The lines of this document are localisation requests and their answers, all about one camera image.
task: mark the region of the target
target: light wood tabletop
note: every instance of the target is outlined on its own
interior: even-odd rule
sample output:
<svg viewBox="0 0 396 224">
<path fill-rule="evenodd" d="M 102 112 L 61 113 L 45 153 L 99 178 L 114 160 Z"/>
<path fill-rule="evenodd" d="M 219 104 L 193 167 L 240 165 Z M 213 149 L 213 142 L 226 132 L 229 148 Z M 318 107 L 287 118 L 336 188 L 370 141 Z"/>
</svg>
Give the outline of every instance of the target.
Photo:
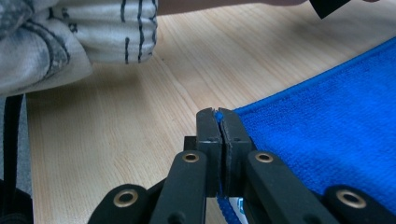
<svg viewBox="0 0 396 224">
<path fill-rule="evenodd" d="M 35 223 L 87 223 L 113 188 L 167 176 L 195 114 L 248 105 L 396 36 L 396 2 L 351 1 L 321 20 L 309 2 L 163 16 L 153 57 L 95 64 L 28 94 Z M 207 223 L 225 223 L 208 200 Z"/>
</svg>

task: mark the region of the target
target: black object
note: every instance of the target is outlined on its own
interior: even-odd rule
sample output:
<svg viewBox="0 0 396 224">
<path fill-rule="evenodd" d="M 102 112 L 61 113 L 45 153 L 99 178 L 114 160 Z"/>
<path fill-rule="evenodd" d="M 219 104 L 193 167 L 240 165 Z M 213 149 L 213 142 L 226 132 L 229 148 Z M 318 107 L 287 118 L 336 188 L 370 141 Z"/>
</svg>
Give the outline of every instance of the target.
<svg viewBox="0 0 396 224">
<path fill-rule="evenodd" d="M 332 14 L 339 7 L 343 6 L 349 0 L 309 0 L 312 7 L 318 13 L 321 19 Z"/>
<path fill-rule="evenodd" d="M 233 111 L 216 113 L 198 112 L 197 136 L 185 137 L 165 180 L 148 190 L 136 185 L 111 190 L 89 224 L 205 223 L 206 197 L 216 196 L 243 197 L 249 223 L 396 223 L 391 212 L 357 189 L 335 186 L 323 197 L 315 195 L 277 155 L 256 150 Z M 354 206 L 357 200 L 366 205 Z"/>
<path fill-rule="evenodd" d="M 4 113 L 4 181 L 0 180 L 0 224 L 33 223 L 29 194 L 16 188 L 18 129 L 23 95 L 9 96 Z"/>
</svg>

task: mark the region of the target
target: blue cloth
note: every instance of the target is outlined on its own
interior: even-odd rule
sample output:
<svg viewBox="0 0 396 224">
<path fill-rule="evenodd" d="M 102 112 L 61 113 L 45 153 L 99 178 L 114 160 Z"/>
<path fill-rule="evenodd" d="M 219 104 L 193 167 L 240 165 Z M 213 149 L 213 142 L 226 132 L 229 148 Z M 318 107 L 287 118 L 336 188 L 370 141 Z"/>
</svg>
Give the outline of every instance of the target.
<svg viewBox="0 0 396 224">
<path fill-rule="evenodd" d="M 349 185 L 396 214 L 396 37 L 235 111 L 309 189 Z"/>
</svg>

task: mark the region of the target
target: patterned sleeve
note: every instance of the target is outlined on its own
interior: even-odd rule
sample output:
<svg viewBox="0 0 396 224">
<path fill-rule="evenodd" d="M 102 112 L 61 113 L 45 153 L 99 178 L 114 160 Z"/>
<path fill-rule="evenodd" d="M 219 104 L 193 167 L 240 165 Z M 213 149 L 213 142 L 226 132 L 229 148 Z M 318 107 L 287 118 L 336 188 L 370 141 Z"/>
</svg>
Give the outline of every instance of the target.
<svg viewBox="0 0 396 224">
<path fill-rule="evenodd" d="M 65 85 L 92 63 L 141 63 L 156 44 L 157 0 L 0 1 L 0 96 Z"/>
</svg>

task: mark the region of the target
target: folded cloth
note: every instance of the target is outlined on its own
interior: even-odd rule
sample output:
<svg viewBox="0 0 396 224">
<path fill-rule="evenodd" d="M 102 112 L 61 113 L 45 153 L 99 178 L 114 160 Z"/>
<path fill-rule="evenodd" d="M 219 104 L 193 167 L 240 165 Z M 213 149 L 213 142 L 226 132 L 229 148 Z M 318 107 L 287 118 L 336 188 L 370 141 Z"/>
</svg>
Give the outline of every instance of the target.
<svg viewBox="0 0 396 224">
<path fill-rule="evenodd" d="M 0 96 L 61 86 L 92 63 L 140 63 L 156 44 L 157 0 L 0 1 Z"/>
<path fill-rule="evenodd" d="M 309 189 L 348 185 L 396 215 L 396 37 L 235 112 Z"/>
</svg>

